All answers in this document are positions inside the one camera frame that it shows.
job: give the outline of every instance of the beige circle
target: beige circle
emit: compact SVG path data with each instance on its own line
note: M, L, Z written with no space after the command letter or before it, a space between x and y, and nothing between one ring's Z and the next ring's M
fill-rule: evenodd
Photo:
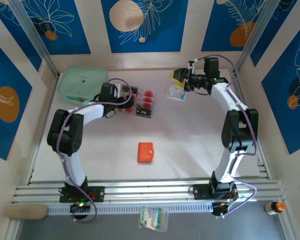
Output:
M216 0L217 4L225 4L228 0Z
M8 5L8 2L7 0L0 0L1 3L5 4L5 5Z
M139 38L139 42L140 42L140 43L144 43L145 41L146 41L146 39L145 39L144 37L140 37L140 38Z
M141 8L131 0L117 1L109 12L110 22L121 32L136 30L144 22Z

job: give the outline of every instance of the plastic bag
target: plastic bag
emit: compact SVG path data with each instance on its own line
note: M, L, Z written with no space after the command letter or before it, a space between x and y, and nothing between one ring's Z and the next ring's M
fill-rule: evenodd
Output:
M148 228L158 232L166 232L168 229L169 213L162 207L141 208L139 228Z

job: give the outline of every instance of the orange bottle cap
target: orange bottle cap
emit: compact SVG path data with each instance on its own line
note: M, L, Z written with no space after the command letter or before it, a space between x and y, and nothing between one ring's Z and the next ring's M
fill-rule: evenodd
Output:
M287 208L284 202L278 202L275 206L279 211L286 210Z

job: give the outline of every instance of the purple cable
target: purple cable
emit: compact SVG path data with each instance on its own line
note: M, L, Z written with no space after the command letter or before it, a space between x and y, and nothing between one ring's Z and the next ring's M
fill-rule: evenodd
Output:
M239 72L238 72L238 69L236 68L235 64L234 64L229 58L227 58L227 57L225 57L225 56L222 56L222 55L220 55L220 54L210 54L210 55L207 55L207 56L200 57L200 58L198 58L197 60L200 61L200 60L205 59L205 58L208 58L208 57L220 57L220 58L223 58L223 59L227 60L227 61L232 65L232 67L233 67L233 69L234 69L234 72L235 72L235 80L234 80L233 82L230 82L230 83L226 86L225 89L226 89L226 92L227 92L227 93L230 95L230 97L232 98L232 100L236 103L237 107L238 107L238 108L241 110L241 112L243 113L244 118L245 118L245 120L246 120L246 124L247 124L248 127L249 127L249 130L250 130L250 133L251 133L251 136L252 136L252 140L253 140L254 153L244 152L244 153L237 154L237 155L235 156L235 159L233 160L232 166L234 166L234 165L235 165L234 163L237 161L238 157L241 156L241 155L250 155L250 156L255 156L255 155L257 155L257 139L256 139L254 130L253 130L253 128L252 128L251 122L250 122L250 120L249 120L249 117L248 117L246 111L243 109L243 107L242 107L240 104L238 104L238 101L237 101L236 97L235 97L235 96L231 93L231 91L229 90L229 88L230 88L230 86L231 86L232 84L235 84L235 83L237 83L237 82L239 81ZM242 206L243 206L244 204L246 204L250 199L252 199L252 198L257 194L257 191L258 191L257 188L256 188L255 186L253 186L252 184L249 184L249 183L246 183L246 182L243 182L243 181L239 181L238 179L236 179L236 178L234 178L233 176L231 176L230 173L231 173L231 170L229 170L228 174L229 174L229 176L230 176L234 181L239 182L239 183L241 183L241 184L244 184L244 185L246 185L246 186L248 186L248 187L251 187L251 188L254 189L254 191L253 191L253 194L252 194L250 197L248 197L245 201L243 201L242 203L240 203L240 204L239 204L238 206L236 206L235 208L233 208L233 209L231 209L230 211L228 211L227 213L223 214L222 217L225 217L226 215L232 213L234 210L236 210L236 209L242 207Z
M85 192L85 191L83 191L81 188L80 188L80 186L79 185L77 185L76 183L75 183L75 181L71 178L71 176L70 176L70 174L69 174L69 171L68 171L68 169L67 169L67 165L66 165L66 159L65 159L65 157L61 154L61 152L60 152L60 141L61 141L61 137L62 137L62 134L63 134L63 132L64 132L64 130L65 130L65 128L66 128L66 125L67 125L67 122L69 121L69 118L73 115L73 114L75 114L76 112L78 112L78 111L80 111L80 110L82 110L82 109L85 109L85 108L88 108L88 107L90 107L90 106L95 106L95 105L99 105L99 104L109 104L109 105L115 105L115 106L119 106L119 105L124 105L124 104L126 104L127 102L129 102L129 100L131 99L131 96L132 96L132 89L131 89L131 87L130 87L130 85L125 81L125 80L123 80L123 79L121 79L121 78L111 78L109 81L108 81L108 83L109 82L111 82L111 81L113 81L113 80L119 80L119 81L121 81L121 82L123 82L123 83L125 83L127 86L128 86L128 88L129 88L129 91L130 91L130 95L129 95L129 97L127 98L127 100L125 100L124 102L121 102L121 103L115 103L115 102L94 102L94 103L88 103L87 105L85 105L85 106L81 106L81 107L78 107L78 108L76 108L76 109L74 109L72 112L70 112L69 114L68 114L68 116L65 118L65 120L64 120L64 122L63 122L63 125L62 125L62 127L61 127L61 130L60 130L60 133L59 133L59 136L58 136L58 139L57 139L57 141L56 141L56 153L58 154L58 156L59 156L59 158L60 158L60 160L61 160L61 162L62 162L62 166L63 166L63 170L64 170L64 173L65 173L65 176L69 179L69 181L91 202L91 204L93 205L93 207L94 207L94 209L95 209L95 214L94 214L94 216L93 216L93 218L92 219L90 219L90 220L87 220L87 221L83 221L83 220L81 220L81 221L76 221L76 219L75 219L75 211L73 212L73 214L72 214L72 217L73 217L73 220L74 221L76 221L76 222L78 222L78 223L81 223L81 224L86 224L86 223L90 223L90 222L92 222L96 217L97 217L97 206L96 206L96 204L94 203L94 201L92 200L92 198Z

